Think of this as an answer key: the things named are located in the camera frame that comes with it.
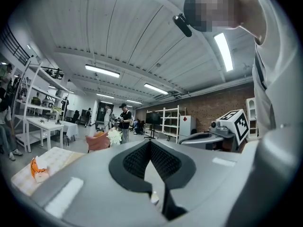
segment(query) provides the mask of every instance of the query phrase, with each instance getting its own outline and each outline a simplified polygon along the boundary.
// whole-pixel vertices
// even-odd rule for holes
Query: black railing
[[[29,55],[18,43],[13,33],[11,32],[8,24],[6,24],[0,34],[1,41],[6,45],[10,52],[23,64],[27,63]]]
[[[43,70],[45,70],[45,72],[54,79],[61,80],[64,75],[64,73],[59,68],[55,69],[55,68],[49,68],[49,67],[43,67],[43,66],[41,68]]]

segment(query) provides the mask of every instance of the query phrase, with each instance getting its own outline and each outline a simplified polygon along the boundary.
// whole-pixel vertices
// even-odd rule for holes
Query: man wearing black cap
[[[1,82],[1,85],[0,85],[0,98],[1,99],[4,99],[4,94],[8,88],[8,84],[10,82],[10,79],[11,79],[11,70],[12,70],[12,66],[11,64],[8,64],[7,68],[6,68],[6,71],[7,71],[7,74],[6,76],[2,79],[2,82]]]
[[[120,115],[119,131],[122,132],[122,142],[121,144],[127,143],[128,141],[128,128],[129,123],[132,120],[132,113],[127,109],[126,104],[122,104],[119,108],[122,108],[122,113]]]

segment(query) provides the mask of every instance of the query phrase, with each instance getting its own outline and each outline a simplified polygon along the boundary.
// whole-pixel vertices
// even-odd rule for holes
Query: shoe
[[[15,157],[14,157],[14,155],[13,155],[13,152],[10,152],[10,153],[9,153],[9,158],[10,158],[12,161],[15,161],[15,160],[16,160]]]
[[[21,153],[18,149],[13,150],[13,154],[15,156],[22,156],[23,155],[23,153]]]

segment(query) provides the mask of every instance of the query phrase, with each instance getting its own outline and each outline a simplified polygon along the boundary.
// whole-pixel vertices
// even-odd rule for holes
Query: fluorescent light
[[[110,71],[110,70],[101,69],[101,68],[94,67],[94,66],[85,65],[85,68],[86,68],[86,70],[92,70],[92,71],[99,72],[99,73],[102,73],[102,74],[106,74],[106,75],[109,75],[109,76],[112,76],[112,77],[115,77],[115,78],[118,78],[120,76],[120,73],[116,73],[116,72],[113,72],[113,71]]]
[[[105,104],[112,104],[112,103],[109,103],[109,102],[104,102],[104,101],[100,101],[100,102],[105,103]]]
[[[142,103],[140,103],[140,102],[136,102],[136,101],[132,101],[132,100],[128,100],[128,99],[127,99],[127,101],[128,101],[128,102],[135,103],[135,104],[142,104]]]
[[[214,39],[217,42],[217,45],[220,49],[226,67],[226,71],[233,70],[231,52],[229,51],[228,44],[224,34],[223,33],[218,34],[214,37]]]
[[[114,98],[113,96],[107,96],[107,95],[103,95],[103,94],[99,94],[97,93],[98,96],[104,96],[104,97],[109,97],[109,98]]]
[[[152,86],[152,85],[150,85],[150,84],[145,83],[144,86],[145,86],[145,87],[148,87],[148,88],[150,88],[150,89],[152,89],[152,90],[155,90],[155,91],[157,91],[157,92],[160,92],[160,93],[163,93],[163,94],[168,94],[168,92],[165,92],[165,91],[163,91],[163,90],[161,90],[161,89],[159,89],[159,88],[157,88],[157,87],[154,87],[154,86]]]

